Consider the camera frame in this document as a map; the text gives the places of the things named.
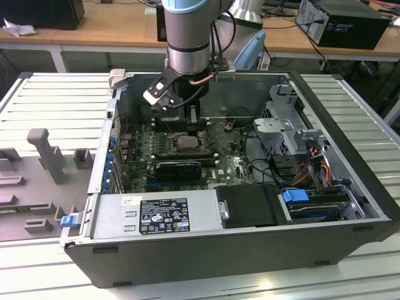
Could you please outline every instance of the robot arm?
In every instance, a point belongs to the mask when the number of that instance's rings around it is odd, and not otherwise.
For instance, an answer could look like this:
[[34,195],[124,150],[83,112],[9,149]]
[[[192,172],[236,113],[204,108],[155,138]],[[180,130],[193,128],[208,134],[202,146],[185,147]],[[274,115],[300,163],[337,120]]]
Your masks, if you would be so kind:
[[170,67],[144,93],[151,104],[164,109],[173,102],[168,88],[189,102],[208,90],[210,76],[210,25],[233,0],[162,0],[165,9]]

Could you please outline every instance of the blue clip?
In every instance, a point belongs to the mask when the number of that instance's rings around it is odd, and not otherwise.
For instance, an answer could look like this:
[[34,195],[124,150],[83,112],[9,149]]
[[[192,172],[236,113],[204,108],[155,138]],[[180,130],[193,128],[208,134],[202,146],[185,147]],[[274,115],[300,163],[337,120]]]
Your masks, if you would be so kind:
[[114,160],[114,155],[111,154],[111,153],[107,153],[107,159],[108,159],[109,161],[113,161],[113,160]]
[[77,215],[63,216],[61,218],[60,226],[62,228],[77,227],[78,226],[78,216]]
[[307,192],[303,189],[288,189],[286,192],[282,193],[282,196],[285,200],[285,203],[310,201]]
[[106,182],[106,181],[103,181],[103,182],[101,183],[101,187],[102,187],[103,189],[105,189],[106,191],[108,191],[109,188],[110,188],[110,184],[109,184],[108,182]]
[[106,171],[106,172],[103,173],[102,176],[103,176],[104,178],[106,178],[106,179],[110,179],[111,173]]
[[115,136],[110,136],[110,143],[115,145],[117,143],[117,138]]
[[113,163],[111,161],[106,161],[104,167],[105,167],[106,170],[111,170],[114,166],[113,166]]

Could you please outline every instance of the desk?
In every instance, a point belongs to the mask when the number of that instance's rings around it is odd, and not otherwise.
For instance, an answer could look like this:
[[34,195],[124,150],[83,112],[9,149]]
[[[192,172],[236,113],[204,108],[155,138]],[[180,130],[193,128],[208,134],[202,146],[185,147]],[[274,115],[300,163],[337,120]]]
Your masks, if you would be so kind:
[[75,31],[38,29],[33,36],[16,38],[0,31],[1,49],[45,50],[57,72],[68,71],[61,53],[166,53],[166,42],[157,41],[156,16],[145,14],[142,4],[85,2],[85,16]]
[[[371,3],[371,7],[378,10],[380,5]],[[295,25],[294,22],[289,21],[290,19],[293,18],[269,17],[264,20],[264,27],[273,28]],[[321,59],[321,56],[311,46],[306,34],[298,27],[267,29],[265,46],[271,57]],[[326,59],[398,61],[400,59],[400,28],[387,28],[374,50],[328,47],[319,47],[318,50]]]
[[[372,3],[375,9],[379,5]],[[0,31],[0,48],[47,50],[58,72],[66,72],[63,51],[104,53],[165,53],[166,43],[157,42],[156,16],[145,14],[144,5],[94,4],[85,2],[85,17],[75,31],[38,29],[38,34],[16,38]],[[286,27],[293,22],[280,17],[265,19],[264,27]],[[266,47],[272,57],[320,59],[307,36],[298,28],[267,29]],[[398,61],[400,29],[387,28],[375,50],[319,48],[326,59]]]

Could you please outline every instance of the barcode sticker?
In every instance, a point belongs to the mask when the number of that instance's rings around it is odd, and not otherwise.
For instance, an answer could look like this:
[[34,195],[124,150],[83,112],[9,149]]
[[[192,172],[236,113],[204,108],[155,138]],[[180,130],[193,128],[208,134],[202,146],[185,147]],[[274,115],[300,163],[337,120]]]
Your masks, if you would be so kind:
[[140,205],[140,201],[142,201],[142,196],[130,196],[130,197],[122,197],[122,206],[127,205]]

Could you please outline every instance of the warning label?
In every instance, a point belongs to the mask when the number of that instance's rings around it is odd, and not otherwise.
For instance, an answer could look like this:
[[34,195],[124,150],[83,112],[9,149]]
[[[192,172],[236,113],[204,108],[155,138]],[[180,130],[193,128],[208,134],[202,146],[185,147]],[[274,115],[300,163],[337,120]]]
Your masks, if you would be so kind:
[[143,200],[140,203],[141,234],[190,231],[188,199]]

